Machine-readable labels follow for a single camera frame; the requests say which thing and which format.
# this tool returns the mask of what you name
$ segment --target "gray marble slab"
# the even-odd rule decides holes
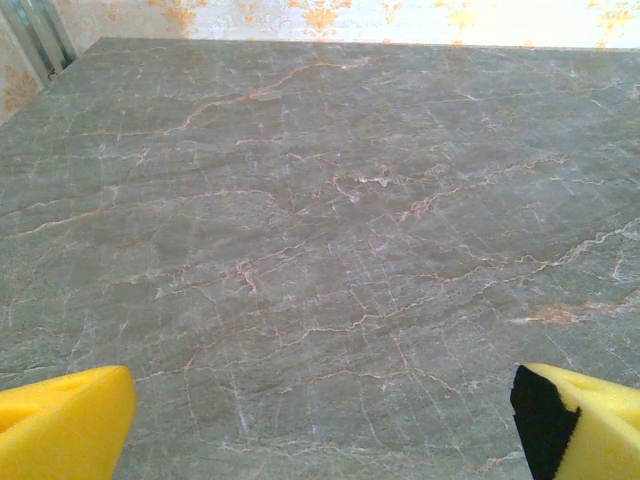
[[[128,365],[116,479],[530,478],[640,386],[640,55],[103,39],[0,128],[0,389]]]

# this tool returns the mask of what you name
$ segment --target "floral wallpaper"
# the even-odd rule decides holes
[[[640,48],[640,0],[50,1],[78,53],[102,36]],[[34,90],[6,51],[0,122]]]

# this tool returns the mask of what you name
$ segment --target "marble surface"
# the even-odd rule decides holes
[[[640,386],[640,55],[103,39],[0,128],[0,389],[128,365],[125,479],[530,478]]]

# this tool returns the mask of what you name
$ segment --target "wallpaper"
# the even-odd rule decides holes
[[[640,0],[51,1],[78,53],[102,36],[640,47]],[[6,51],[0,45],[0,122],[34,90]]]

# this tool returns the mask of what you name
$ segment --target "wall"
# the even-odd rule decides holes
[[[78,53],[102,36],[640,47],[640,0],[51,1]],[[37,90],[14,50],[0,32],[0,123]]]

